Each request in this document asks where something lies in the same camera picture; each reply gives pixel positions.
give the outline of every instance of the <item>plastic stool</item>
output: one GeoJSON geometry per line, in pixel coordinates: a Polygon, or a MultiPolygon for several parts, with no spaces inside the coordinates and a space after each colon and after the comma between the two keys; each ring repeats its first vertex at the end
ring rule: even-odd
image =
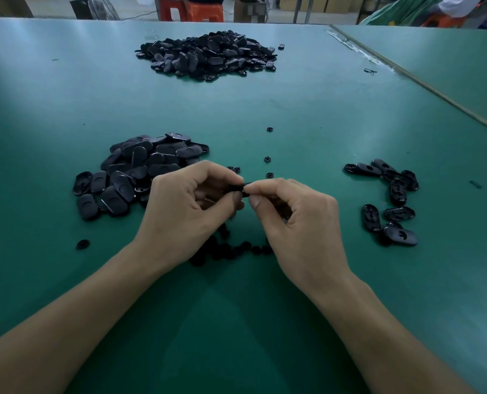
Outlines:
{"type": "Polygon", "coordinates": [[[422,27],[434,27],[434,28],[460,28],[466,22],[467,17],[452,18],[449,15],[440,15],[438,13],[432,14],[422,27]]]}
{"type": "Polygon", "coordinates": [[[187,0],[183,2],[189,22],[203,22],[205,19],[209,22],[224,21],[224,9],[221,4],[195,4],[187,0]]]}
{"type": "Polygon", "coordinates": [[[172,22],[173,19],[170,16],[170,9],[176,8],[179,12],[179,18],[182,22],[187,22],[187,10],[183,0],[158,0],[158,17],[162,22],[172,22]]]}

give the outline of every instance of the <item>floor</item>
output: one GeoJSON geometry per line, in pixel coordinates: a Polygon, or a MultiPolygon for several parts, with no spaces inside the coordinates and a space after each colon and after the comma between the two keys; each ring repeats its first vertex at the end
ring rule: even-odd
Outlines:
{"type": "MultiPolygon", "coordinates": [[[[74,11],[70,6],[71,0],[26,0],[32,13],[37,18],[68,18],[75,19],[74,11]]],[[[141,5],[137,0],[109,0],[114,6],[121,19],[145,19],[158,20],[155,13],[156,7],[154,0],[140,0],[141,2],[148,1],[149,5],[141,5]]],[[[224,19],[226,22],[233,21],[234,0],[224,1],[224,19]]],[[[172,11],[173,19],[179,20],[177,11],[172,11]]],[[[311,14],[309,23],[311,24],[337,24],[337,25],[354,25],[356,22],[356,13],[317,13],[311,14]]],[[[306,13],[300,12],[298,14],[298,22],[303,23],[306,19],[306,13]]],[[[286,24],[293,22],[293,12],[281,11],[273,9],[269,11],[269,22],[275,24],[286,24]]]]}

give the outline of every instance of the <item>power cord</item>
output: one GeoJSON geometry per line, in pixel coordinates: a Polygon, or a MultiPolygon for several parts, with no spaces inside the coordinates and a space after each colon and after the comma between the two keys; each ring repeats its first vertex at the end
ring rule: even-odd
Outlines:
{"type": "Polygon", "coordinates": [[[142,14],[140,14],[140,15],[131,16],[131,17],[129,17],[129,18],[123,18],[123,19],[120,19],[120,20],[136,19],[136,18],[139,18],[139,17],[141,17],[141,16],[150,15],[151,13],[154,13],[154,12],[158,12],[158,11],[152,11],[152,12],[142,13],[142,14]]]}

